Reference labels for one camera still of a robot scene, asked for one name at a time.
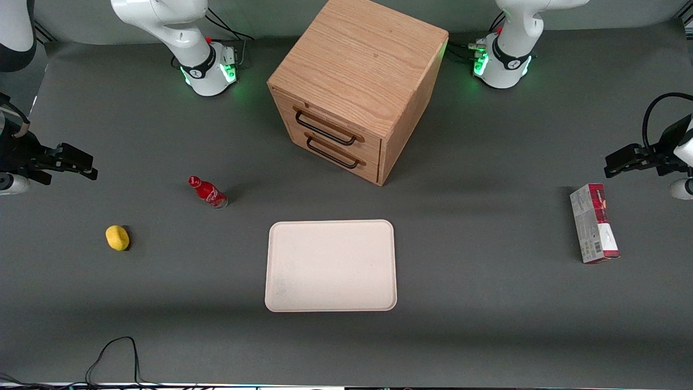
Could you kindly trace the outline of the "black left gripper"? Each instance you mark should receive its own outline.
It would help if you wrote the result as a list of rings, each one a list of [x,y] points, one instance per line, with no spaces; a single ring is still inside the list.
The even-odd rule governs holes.
[[[680,171],[691,176],[692,165],[692,124],[691,115],[666,127],[659,141],[652,148],[657,160],[660,176],[669,171]],[[624,171],[639,170],[645,161],[652,161],[649,149],[639,144],[628,144],[622,151],[616,151],[605,158],[604,174],[606,178]]]

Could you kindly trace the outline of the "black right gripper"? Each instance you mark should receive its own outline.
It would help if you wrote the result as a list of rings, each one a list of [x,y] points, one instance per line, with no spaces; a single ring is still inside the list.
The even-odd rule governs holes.
[[[89,153],[68,143],[60,143],[54,151],[55,157],[31,132],[15,138],[11,130],[5,129],[1,138],[1,172],[23,176],[42,185],[51,183],[52,175],[44,171],[49,169],[97,179],[99,173],[93,168],[93,156]]]

